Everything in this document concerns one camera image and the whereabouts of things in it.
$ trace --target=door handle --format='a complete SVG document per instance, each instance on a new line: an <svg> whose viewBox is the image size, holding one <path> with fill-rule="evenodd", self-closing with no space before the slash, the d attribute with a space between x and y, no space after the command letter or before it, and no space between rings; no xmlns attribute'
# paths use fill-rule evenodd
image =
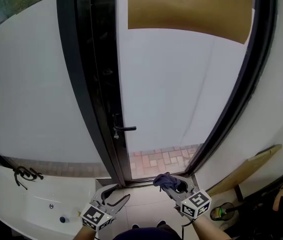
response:
<svg viewBox="0 0 283 240"><path fill-rule="evenodd" d="M129 132L129 131L136 131L137 127L136 126L131 126L131 127L120 127L117 126L117 116L120 114L115 114L113 115L113 130L114 130L114 135L113 137L118 140L120 136L118 135L118 132Z"/></svg>

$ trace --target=tiled floor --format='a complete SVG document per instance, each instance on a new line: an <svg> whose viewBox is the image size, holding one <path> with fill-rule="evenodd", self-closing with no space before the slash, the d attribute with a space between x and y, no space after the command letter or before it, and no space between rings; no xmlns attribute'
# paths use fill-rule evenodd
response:
<svg viewBox="0 0 283 240"><path fill-rule="evenodd" d="M200 147L201 144L129 153L131 177L141 179L182 172Z"/></svg>
<svg viewBox="0 0 283 240"><path fill-rule="evenodd" d="M49 162L5 157L14 166L32 167L38 173L51 176L109 178L103 163Z"/></svg>
<svg viewBox="0 0 283 240"><path fill-rule="evenodd" d="M106 201L107 203L114 204L124 195L128 194L130 194L129 201L117 213L116 220L111 224L113 238L131 229L133 224L138 224L143 228L156 227L160 220L165 220L180 236L182 235L182 225L187 224L189 220L186 217L182 217L174 209L175 202L164 191L160 192L159 187L145 186L118 189ZM213 196L211 209L224 202L232 202L234 198L236 198L236 195L233 189L231 193L227 191L225 194ZM213 221L213 223L217 227L223 224L222 221ZM198 239L192 226L184 228L184 239Z"/></svg>

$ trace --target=white wall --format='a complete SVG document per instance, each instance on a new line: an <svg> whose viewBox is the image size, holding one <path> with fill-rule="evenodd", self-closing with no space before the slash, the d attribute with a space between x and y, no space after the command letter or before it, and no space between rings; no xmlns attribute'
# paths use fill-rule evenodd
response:
<svg viewBox="0 0 283 240"><path fill-rule="evenodd" d="M283 0L278 0L274 40L256 91L224 142L196 173L198 184L212 187L244 159L272 144L283 144ZM248 195L282 174L283 149L241 184L241 190Z"/></svg>
<svg viewBox="0 0 283 240"><path fill-rule="evenodd" d="M245 44L179 29L128 29L117 0L121 102L129 152L203 143L237 80Z"/></svg>
<svg viewBox="0 0 283 240"><path fill-rule="evenodd" d="M101 163L69 79L56 0L0 25L0 154Z"/></svg>

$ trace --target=faucet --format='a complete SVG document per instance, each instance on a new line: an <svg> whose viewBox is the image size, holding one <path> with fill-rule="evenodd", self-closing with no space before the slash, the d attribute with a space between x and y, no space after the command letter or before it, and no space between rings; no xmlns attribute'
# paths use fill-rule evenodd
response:
<svg viewBox="0 0 283 240"><path fill-rule="evenodd" d="M27 187L25 187L17 179L17 175L20 175L24 180L30 181L30 182L32 182L35 179L37 179L37 177L39 177L41 180L44 178L41 173L36 172L33 168L29 168L29 170L27 170L24 166L18 166L16 169L13 170L14 171L14 178L15 178L15 182L16 182L17 186L22 185L26 190L28 190Z"/></svg>

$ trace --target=cable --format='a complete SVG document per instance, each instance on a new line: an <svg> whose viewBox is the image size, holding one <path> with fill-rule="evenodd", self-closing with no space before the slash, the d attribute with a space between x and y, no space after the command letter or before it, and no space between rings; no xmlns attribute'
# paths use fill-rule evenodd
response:
<svg viewBox="0 0 283 240"><path fill-rule="evenodd" d="M184 240L184 227L189 226L190 224L192 224L195 221L195 219L192 219L189 223L185 224L185 225L181 225L181 240Z"/></svg>

